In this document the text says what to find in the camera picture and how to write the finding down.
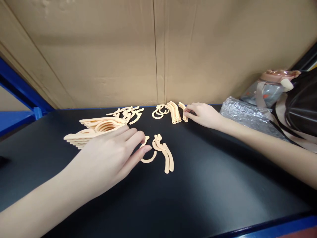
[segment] clear plastic bag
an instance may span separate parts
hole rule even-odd
[[[227,98],[222,104],[220,114],[254,130],[288,141],[256,106],[245,101]]]

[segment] right hand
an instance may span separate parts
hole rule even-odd
[[[197,116],[191,114],[190,111],[195,112]],[[226,121],[225,117],[212,106],[200,102],[188,104],[184,109],[184,115],[202,126],[216,130],[220,130]]]
[[[142,131],[127,125],[93,138],[61,172],[63,182],[83,190],[89,199],[103,194],[124,179],[152,149],[146,145],[131,155],[144,141]]]

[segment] forearm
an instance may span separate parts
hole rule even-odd
[[[314,189],[317,189],[317,155],[281,139],[225,119],[220,131],[257,150],[272,162]]]
[[[0,213],[3,237],[41,237],[88,202],[61,172]]]

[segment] black table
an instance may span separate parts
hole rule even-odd
[[[154,109],[144,108],[133,126],[150,136],[148,144],[154,134],[162,135],[175,171],[164,173],[158,152],[152,163],[139,163],[45,237],[211,237],[314,213],[316,191],[245,144],[191,120],[173,125],[170,114],[153,119]],[[0,167],[0,211],[73,159],[79,150],[63,137],[85,128],[80,119],[115,110],[54,111],[1,142],[0,156],[10,161]]]

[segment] cardboard wall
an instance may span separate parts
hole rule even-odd
[[[317,39],[315,0],[0,0],[0,52],[55,108],[221,103]]]
[[[155,16],[159,92],[185,104],[238,97],[317,39],[314,0],[155,0]]]
[[[0,86],[0,111],[29,111],[22,102]]]

